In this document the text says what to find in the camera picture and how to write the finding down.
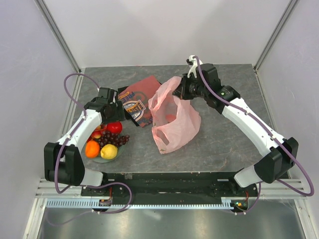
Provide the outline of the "red apple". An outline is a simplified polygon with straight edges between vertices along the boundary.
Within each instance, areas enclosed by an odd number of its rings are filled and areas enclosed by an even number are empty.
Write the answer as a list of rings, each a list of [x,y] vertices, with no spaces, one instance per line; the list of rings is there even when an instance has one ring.
[[[122,130],[123,130],[123,126],[122,126],[121,122],[119,122],[119,121],[107,124],[107,131],[109,131],[111,133],[120,134],[122,132]]]

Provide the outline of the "small red yellow peach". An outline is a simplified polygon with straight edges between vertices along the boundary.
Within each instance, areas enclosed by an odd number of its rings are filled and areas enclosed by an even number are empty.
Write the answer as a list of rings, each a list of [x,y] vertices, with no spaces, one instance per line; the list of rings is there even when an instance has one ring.
[[[91,133],[92,139],[99,139],[105,135],[107,130],[107,126],[102,124],[95,128],[95,130]]]

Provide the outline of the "pink plastic bag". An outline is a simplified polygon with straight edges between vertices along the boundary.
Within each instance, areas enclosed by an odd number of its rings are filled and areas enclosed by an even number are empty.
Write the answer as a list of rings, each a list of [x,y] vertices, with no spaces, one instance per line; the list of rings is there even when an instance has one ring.
[[[161,84],[149,99],[153,118],[152,135],[160,154],[174,152],[188,144],[199,132],[201,117],[189,100],[181,100],[172,93],[181,77],[172,77]]]

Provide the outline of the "orange fruit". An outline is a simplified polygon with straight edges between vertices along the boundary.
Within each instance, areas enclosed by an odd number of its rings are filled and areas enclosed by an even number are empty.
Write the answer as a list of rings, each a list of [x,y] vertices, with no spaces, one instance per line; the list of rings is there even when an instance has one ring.
[[[85,155],[88,158],[95,158],[99,155],[99,153],[100,153],[100,145],[98,142],[91,140],[86,143]]]

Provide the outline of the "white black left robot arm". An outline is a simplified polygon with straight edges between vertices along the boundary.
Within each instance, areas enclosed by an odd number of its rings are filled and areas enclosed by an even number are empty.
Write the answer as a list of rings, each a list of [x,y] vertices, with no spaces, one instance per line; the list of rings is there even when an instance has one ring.
[[[44,176],[47,181],[70,186],[92,186],[99,196],[109,192],[103,173],[87,169],[81,151],[91,133],[101,124],[125,120],[118,91],[101,87],[97,97],[86,103],[82,114],[57,142],[44,147]]]

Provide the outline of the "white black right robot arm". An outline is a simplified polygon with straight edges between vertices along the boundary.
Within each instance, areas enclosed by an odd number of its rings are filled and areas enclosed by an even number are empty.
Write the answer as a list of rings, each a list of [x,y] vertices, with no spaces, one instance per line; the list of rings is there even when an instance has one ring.
[[[231,120],[255,145],[262,159],[238,171],[228,183],[228,190],[240,196],[246,187],[258,183],[273,183],[294,166],[298,142],[276,133],[247,106],[231,86],[222,85],[213,64],[188,61],[190,70],[184,74],[173,95],[181,100],[203,98],[209,107]]]

